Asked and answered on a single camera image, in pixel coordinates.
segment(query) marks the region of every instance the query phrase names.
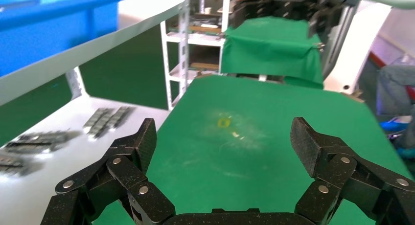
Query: green cloth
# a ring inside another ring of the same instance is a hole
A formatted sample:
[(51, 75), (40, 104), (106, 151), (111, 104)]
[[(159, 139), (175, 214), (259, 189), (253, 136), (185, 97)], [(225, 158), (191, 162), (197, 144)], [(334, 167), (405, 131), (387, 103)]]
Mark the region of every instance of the green cloth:
[(307, 38), (308, 22), (255, 18), (225, 34), (222, 73), (288, 76), (323, 87), (321, 41), (317, 35)]
[[(158, 131), (147, 176), (177, 214), (213, 208), (294, 212), (313, 181), (291, 147), (296, 116), (342, 138), (360, 156), (411, 177), (364, 103), (340, 93), (218, 76), (191, 83)], [(112, 204), (95, 225), (132, 224), (119, 207)], [(125, 223), (113, 223), (114, 217)], [(374, 221), (343, 201), (331, 224)]]

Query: wall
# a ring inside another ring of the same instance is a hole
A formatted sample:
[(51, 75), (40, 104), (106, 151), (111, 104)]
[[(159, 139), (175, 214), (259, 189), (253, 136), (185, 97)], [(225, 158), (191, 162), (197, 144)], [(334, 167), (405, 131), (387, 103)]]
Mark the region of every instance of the wall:
[(392, 9), (379, 37), (415, 57), (415, 10)]

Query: blue plastic bin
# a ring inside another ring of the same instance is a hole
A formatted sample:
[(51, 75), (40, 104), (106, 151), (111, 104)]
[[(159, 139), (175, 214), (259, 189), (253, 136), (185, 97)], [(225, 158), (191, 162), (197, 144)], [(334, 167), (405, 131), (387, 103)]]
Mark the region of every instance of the blue plastic bin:
[(121, 0), (0, 0), (0, 77), (114, 32)]

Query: jeans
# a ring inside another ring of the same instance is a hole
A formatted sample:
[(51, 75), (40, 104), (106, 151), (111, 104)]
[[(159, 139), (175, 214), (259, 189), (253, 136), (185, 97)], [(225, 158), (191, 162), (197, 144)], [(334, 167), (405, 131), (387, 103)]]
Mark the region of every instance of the jeans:
[(377, 84), (378, 115), (411, 115), (407, 130), (396, 141), (397, 147), (415, 148), (415, 106), (406, 87), (415, 87), (414, 66), (385, 66), (380, 69)]

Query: red object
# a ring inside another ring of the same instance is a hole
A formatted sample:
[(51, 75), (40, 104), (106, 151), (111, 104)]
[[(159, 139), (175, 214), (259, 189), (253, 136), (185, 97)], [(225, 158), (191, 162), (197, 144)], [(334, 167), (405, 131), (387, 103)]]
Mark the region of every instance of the red object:
[(407, 87), (406, 87), (406, 92), (408, 93), (409, 97), (410, 97), (412, 100), (415, 100), (415, 90), (414, 90), (414, 88), (413, 88), (413, 87), (407, 86)]

